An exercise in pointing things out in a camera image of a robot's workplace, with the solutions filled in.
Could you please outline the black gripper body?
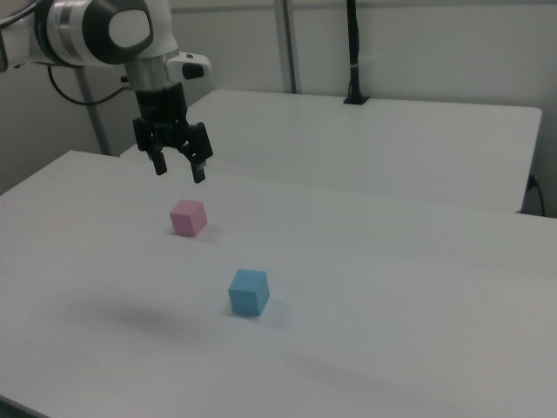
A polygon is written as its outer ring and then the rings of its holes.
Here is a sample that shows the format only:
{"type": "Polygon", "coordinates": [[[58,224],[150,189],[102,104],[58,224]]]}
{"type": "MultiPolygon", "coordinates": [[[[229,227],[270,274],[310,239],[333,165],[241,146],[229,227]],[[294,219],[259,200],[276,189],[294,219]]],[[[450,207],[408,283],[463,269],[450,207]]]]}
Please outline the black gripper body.
{"type": "Polygon", "coordinates": [[[181,83],[155,91],[135,91],[140,117],[133,121],[138,149],[161,152],[163,147],[190,153],[208,153],[209,138],[203,123],[190,125],[181,83]]]}

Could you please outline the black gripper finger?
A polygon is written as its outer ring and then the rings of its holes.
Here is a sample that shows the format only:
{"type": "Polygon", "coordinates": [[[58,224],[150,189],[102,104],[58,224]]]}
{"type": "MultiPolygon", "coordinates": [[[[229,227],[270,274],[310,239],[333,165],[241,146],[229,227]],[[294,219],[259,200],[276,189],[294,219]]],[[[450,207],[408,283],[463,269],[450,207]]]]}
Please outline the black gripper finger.
{"type": "Polygon", "coordinates": [[[148,145],[147,153],[154,165],[155,172],[158,176],[167,173],[167,165],[163,154],[164,146],[156,139],[152,139],[148,145]]]}
{"type": "Polygon", "coordinates": [[[206,160],[213,156],[211,142],[204,123],[188,125],[185,134],[185,143],[180,152],[190,162],[193,180],[199,184],[205,180],[206,160]]]}

